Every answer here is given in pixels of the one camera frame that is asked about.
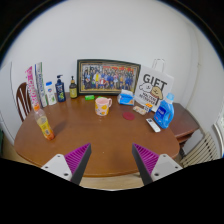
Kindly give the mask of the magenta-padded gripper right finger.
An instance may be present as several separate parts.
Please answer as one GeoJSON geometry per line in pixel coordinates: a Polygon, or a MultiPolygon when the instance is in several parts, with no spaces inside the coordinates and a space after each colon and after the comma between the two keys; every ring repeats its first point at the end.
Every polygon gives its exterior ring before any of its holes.
{"type": "Polygon", "coordinates": [[[132,144],[132,154],[144,185],[148,185],[182,169],[167,154],[158,155],[136,143],[132,144]]]}

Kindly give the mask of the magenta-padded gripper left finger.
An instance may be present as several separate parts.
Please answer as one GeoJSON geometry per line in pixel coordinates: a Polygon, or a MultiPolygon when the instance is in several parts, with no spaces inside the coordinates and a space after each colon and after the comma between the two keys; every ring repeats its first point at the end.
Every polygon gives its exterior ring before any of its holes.
{"type": "Polygon", "coordinates": [[[56,154],[42,169],[79,185],[91,155],[91,144],[87,143],[66,155],[56,154]]]}

